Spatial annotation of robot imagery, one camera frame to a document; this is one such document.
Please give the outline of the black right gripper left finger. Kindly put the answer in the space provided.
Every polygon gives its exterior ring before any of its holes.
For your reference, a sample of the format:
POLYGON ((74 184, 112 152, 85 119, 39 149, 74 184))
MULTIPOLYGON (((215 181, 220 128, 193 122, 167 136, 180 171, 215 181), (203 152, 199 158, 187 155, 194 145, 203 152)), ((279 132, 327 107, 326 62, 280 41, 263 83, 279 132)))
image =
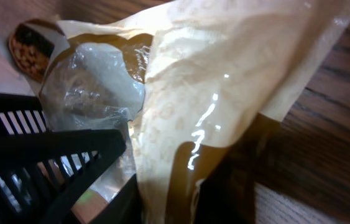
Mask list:
POLYGON ((142 202, 134 174, 91 224, 141 224, 142 202))

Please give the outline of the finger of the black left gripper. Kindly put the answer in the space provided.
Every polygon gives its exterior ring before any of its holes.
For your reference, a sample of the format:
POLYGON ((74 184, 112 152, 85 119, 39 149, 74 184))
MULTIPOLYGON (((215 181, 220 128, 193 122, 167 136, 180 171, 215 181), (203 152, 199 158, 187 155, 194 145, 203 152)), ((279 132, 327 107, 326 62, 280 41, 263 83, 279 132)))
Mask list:
POLYGON ((0 223, 60 223, 125 148, 118 130, 51 132, 37 98, 0 93, 0 223))

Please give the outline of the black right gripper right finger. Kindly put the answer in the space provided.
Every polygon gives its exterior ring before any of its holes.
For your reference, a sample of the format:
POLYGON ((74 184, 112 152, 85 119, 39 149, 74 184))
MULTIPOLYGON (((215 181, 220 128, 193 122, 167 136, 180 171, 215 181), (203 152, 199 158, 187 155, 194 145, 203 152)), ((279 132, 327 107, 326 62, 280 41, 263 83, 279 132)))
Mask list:
POLYGON ((196 210, 199 224, 255 223, 254 156, 228 156, 204 181, 196 210))

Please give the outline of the white brown snack wrapper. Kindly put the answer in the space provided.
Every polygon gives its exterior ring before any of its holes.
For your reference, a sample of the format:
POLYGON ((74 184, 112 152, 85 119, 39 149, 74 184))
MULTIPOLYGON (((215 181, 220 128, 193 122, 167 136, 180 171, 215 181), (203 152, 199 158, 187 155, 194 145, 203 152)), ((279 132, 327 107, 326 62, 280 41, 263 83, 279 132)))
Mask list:
POLYGON ((19 24, 16 65, 55 130, 125 127, 146 223, 194 223, 201 186, 261 150, 350 23, 350 1, 172 1, 108 25, 19 24))

